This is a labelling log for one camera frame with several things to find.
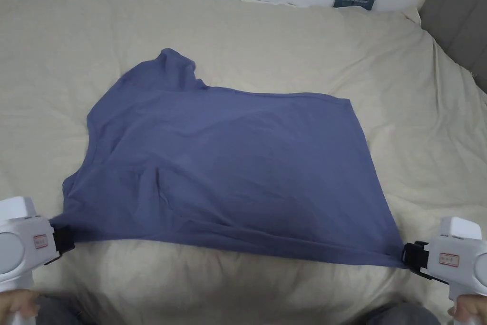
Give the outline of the person's right hand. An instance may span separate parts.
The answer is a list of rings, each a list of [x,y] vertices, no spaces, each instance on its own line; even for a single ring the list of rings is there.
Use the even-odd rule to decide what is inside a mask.
[[[466,322],[476,319],[482,325],[487,324],[487,297],[482,295],[462,295],[457,298],[454,307],[448,310],[454,320]]]

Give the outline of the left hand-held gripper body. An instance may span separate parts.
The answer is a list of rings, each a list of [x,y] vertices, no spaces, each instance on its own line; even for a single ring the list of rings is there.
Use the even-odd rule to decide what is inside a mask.
[[[59,258],[55,230],[29,197],[0,202],[0,292],[33,287],[33,271]]]

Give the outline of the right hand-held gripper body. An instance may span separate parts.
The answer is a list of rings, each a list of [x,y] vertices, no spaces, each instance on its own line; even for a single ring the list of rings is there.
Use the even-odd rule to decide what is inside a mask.
[[[444,217],[437,235],[414,243],[414,271],[446,283],[454,305],[462,295],[487,295],[487,242],[480,226],[459,217]]]

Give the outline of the person's left hand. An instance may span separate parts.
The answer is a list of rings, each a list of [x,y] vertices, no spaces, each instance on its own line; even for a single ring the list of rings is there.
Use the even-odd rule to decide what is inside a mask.
[[[17,289],[0,294],[0,324],[5,325],[14,314],[19,313],[24,319],[38,316],[39,293],[27,289]]]

